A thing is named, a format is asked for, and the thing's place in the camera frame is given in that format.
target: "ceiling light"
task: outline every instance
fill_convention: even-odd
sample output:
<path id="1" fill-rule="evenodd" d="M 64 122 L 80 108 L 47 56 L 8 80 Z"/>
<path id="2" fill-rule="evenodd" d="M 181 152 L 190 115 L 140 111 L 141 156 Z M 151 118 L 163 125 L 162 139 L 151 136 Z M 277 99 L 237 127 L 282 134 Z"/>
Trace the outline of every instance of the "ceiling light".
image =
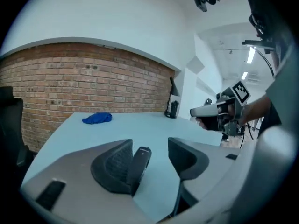
<path id="1" fill-rule="evenodd" d="M 256 52 L 256 50 L 254 50 L 252 47 L 250 47 L 247 64 L 252 63 L 252 59 L 253 59 L 253 56 L 254 56 L 255 52 Z"/>
<path id="2" fill-rule="evenodd" d="M 246 76 L 247 76 L 248 72 L 244 71 L 243 75 L 242 75 L 242 80 L 245 80 Z"/>

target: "tabletop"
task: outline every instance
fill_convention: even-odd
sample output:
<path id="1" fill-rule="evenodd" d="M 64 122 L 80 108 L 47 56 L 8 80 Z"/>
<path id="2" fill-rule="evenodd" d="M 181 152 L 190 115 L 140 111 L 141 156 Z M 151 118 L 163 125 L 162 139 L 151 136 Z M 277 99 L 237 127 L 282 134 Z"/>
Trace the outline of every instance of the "tabletop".
<path id="1" fill-rule="evenodd" d="M 204 130 L 180 117 L 167 118 L 163 113 L 113 113 L 111 122 L 84 124 L 82 119 L 91 114 L 73 113 L 51 135 L 32 162 L 23 184 L 66 154 L 132 139 L 133 153 L 140 146 L 152 151 L 149 166 L 133 199 L 150 219 L 157 222 L 173 211 L 179 188 L 179 176 L 168 158 L 168 138 L 214 146 L 219 146 L 222 138 L 221 133 Z"/>

